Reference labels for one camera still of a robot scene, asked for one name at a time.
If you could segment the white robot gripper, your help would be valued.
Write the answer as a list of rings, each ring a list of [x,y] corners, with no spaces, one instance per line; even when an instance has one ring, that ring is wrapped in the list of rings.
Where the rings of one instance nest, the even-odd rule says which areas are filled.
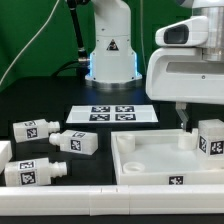
[[[204,61],[200,48],[160,48],[149,60],[145,90],[151,100],[177,102],[187,131],[186,103],[224,105],[224,62]]]

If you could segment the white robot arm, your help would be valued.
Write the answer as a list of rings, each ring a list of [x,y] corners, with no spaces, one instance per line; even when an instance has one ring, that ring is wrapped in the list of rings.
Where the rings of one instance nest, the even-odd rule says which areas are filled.
[[[131,12],[122,0],[92,0],[96,45],[86,81],[103,89],[141,80],[131,47]],[[159,29],[147,68],[145,91],[173,101],[183,123],[188,103],[224,105],[224,0],[176,0],[190,18]]]

